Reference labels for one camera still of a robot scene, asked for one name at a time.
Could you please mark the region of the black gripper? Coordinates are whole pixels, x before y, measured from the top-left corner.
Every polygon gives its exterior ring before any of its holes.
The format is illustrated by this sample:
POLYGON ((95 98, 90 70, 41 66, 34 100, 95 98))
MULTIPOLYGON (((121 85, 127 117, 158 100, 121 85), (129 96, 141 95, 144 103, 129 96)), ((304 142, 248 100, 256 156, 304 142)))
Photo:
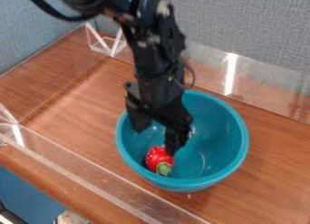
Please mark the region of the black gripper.
POLYGON ((123 84, 126 110, 138 133, 153 121, 165 127, 165 149, 170 156, 186 145, 193 116, 184 104, 185 86, 173 77, 138 79, 123 84))

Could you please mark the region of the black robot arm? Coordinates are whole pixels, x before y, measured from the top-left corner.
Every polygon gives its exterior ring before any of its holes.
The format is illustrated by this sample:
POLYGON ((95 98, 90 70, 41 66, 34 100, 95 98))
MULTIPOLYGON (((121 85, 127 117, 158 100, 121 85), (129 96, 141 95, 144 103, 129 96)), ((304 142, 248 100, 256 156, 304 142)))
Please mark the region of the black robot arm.
POLYGON ((186 145, 193 117, 185 94, 186 36, 176 21, 172 0, 62 0, 82 15, 105 14, 123 29, 136 59, 136 80, 123 84, 126 109, 138 132, 154 121, 165 127, 169 155, 186 145))

